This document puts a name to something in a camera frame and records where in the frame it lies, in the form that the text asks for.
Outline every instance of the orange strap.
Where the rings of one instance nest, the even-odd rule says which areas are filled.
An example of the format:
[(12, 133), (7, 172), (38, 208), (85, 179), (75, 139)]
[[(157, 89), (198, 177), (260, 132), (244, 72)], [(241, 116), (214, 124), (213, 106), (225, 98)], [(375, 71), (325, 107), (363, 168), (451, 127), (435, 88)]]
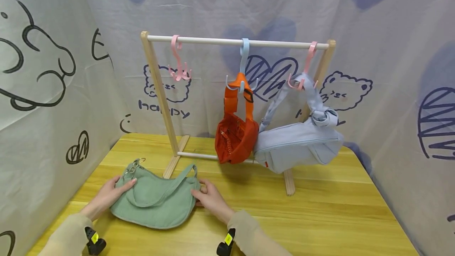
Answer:
[[(243, 97), (245, 98), (246, 103), (246, 118), (253, 120), (253, 92), (246, 80), (245, 74), (239, 72), (237, 78), (234, 82), (229, 83), (228, 85), (231, 88), (240, 87), (241, 82), (245, 82), (245, 91), (243, 91)], [(224, 112), (234, 114), (237, 112), (237, 90), (231, 90), (225, 88), (224, 90)]]

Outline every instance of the light blue bag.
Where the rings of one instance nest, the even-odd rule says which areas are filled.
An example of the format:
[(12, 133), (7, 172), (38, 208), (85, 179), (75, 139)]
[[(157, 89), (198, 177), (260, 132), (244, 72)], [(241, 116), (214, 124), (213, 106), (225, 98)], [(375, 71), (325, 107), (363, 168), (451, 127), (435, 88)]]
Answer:
[(299, 165), (326, 165), (337, 156), (343, 143), (342, 134), (334, 129), (338, 123), (338, 114), (323, 106), (321, 96), (313, 88), (311, 77), (300, 73), (291, 77), (291, 82), (295, 85), (302, 79), (305, 80), (303, 86), (311, 116), (305, 122), (265, 130), (279, 104), (291, 90), (285, 83), (267, 109), (259, 127), (254, 158), (275, 173)]

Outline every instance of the hand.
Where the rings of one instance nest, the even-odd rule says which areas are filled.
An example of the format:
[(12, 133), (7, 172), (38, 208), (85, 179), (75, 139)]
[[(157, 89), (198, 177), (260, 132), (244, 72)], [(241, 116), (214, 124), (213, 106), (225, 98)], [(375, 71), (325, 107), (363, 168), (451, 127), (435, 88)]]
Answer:
[(191, 190), (191, 194), (197, 199), (196, 205), (208, 209), (210, 213), (227, 225), (235, 214), (234, 210), (226, 204), (218, 189), (209, 180), (200, 179), (199, 182), (205, 187), (201, 187), (200, 191)]
[(120, 196), (131, 189), (136, 183), (136, 178), (126, 182), (122, 187), (115, 187), (115, 183), (119, 181), (120, 176), (116, 176), (107, 181), (96, 194), (90, 203), (88, 203), (82, 210), (81, 214), (94, 221), (111, 205), (116, 202)]

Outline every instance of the fabric backdrop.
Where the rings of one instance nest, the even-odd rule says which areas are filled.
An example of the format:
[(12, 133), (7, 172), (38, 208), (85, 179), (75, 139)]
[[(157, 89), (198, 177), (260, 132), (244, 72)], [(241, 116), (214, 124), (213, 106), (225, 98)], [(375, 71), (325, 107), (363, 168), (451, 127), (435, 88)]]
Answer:
[[(0, 249), (8, 251), (14, 230), (14, 255), (22, 255), (18, 243), (32, 243), (25, 239), (49, 223), (120, 133), (165, 134), (139, 38), (146, 30), (252, 40), (335, 39), (335, 55), (319, 86), (326, 105), (340, 115), (337, 130), (419, 252), (453, 255), (455, 0), (87, 1), (92, 13), (86, 0), (0, 0), (7, 16), (0, 17), (0, 38), (5, 38), (0, 41), (0, 182), (8, 188), (2, 194), (6, 201), (0, 202), (0, 228), (8, 232), (0, 236)], [(30, 35), (21, 37), (26, 29)], [(93, 55), (102, 43), (114, 74), (106, 50)], [(212, 136), (222, 118), (225, 76), (234, 80), (239, 70), (239, 48), (183, 44), (180, 54), (192, 79), (177, 83), (168, 74), (168, 65), (176, 65), (170, 44), (155, 43), (155, 49), (177, 134)], [(66, 50), (74, 58), (74, 74)], [(23, 64), (18, 63), (20, 53)], [(259, 78), (255, 119), (260, 120), (288, 75), (303, 69), (305, 56), (306, 50), (251, 48), (246, 77), (251, 82)], [(47, 72), (37, 82), (46, 70), (59, 76)], [(304, 101), (294, 92), (272, 126), (296, 121)], [(78, 140), (76, 148), (84, 152), (84, 130), (90, 136), (87, 158), (69, 164), (65, 156)], [(57, 199), (58, 194), (67, 199)], [(53, 205), (45, 207), (49, 200)], [(46, 217), (36, 220), (37, 215)], [(19, 223), (18, 217), (26, 221)]]
[[(129, 107), (127, 131), (165, 134), (141, 31), (335, 39), (335, 55), (320, 89), (327, 106), (338, 110), (338, 130), (420, 252), (453, 254), (455, 0), (88, 1)], [(177, 83), (167, 72), (168, 64), (176, 65), (170, 44), (155, 43), (155, 49), (177, 134), (213, 135), (222, 118), (225, 76), (233, 80), (239, 70), (239, 48), (183, 44), (180, 53), (193, 77)], [(306, 52), (251, 48), (246, 77), (260, 79), (254, 95), (257, 120), (288, 74), (302, 70)], [(289, 98), (272, 126), (295, 121), (304, 100), (297, 94)]]
[(25, 255), (119, 139), (86, 0), (0, 0), (0, 255)]

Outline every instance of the bag strap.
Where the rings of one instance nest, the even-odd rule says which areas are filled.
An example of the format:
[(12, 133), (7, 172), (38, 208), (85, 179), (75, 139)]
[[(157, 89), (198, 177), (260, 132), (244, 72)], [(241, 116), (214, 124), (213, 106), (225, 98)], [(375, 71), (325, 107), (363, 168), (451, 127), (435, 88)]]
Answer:
[[(241, 82), (245, 83), (245, 91), (243, 91), (243, 97), (245, 98), (246, 103), (246, 118), (253, 120), (253, 92), (246, 80), (245, 74), (239, 72), (237, 78), (234, 82), (228, 84), (232, 87), (240, 87)], [(237, 112), (237, 103), (239, 99), (237, 98), (237, 89), (231, 90), (229, 88), (224, 89), (224, 112), (234, 114)]]
[[(335, 110), (325, 107), (322, 102), (321, 95), (318, 90), (314, 88), (314, 81), (306, 73), (298, 73), (291, 77), (291, 83), (296, 86), (303, 80), (303, 87), (305, 88), (306, 103), (311, 111), (311, 119), (315, 125), (319, 127), (336, 126), (338, 124), (338, 114)], [(259, 132), (264, 131), (272, 122), (276, 109), (279, 104), (287, 97), (291, 88), (287, 83), (284, 83), (281, 89), (276, 94), (275, 100), (270, 103), (264, 118), (261, 120)]]
[(179, 174), (179, 176), (177, 176), (177, 178), (170, 181), (171, 185), (164, 190), (164, 192), (162, 193), (161, 196), (159, 196), (158, 198), (156, 198), (154, 200), (149, 200), (146, 203), (137, 202), (134, 197), (134, 188), (137, 186), (137, 184), (131, 190), (126, 191), (126, 198), (129, 200), (130, 203), (132, 203), (132, 205), (135, 205), (140, 208), (145, 208), (145, 207), (150, 207), (150, 206), (156, 205), (159, 202), (162, 202), (162, 200), (166, 199), (168, 196), (170, 196), (179, 187), (179, 185), (185, 180), (186, 175), (191, 171), (191, 169), (194, 169), (194, 177), (196, 178), (197, 177), (197, 167), (195, 166), (195, 164), (191, 164), (188, 167), (186, 167), (185, 170), (183, 170)]

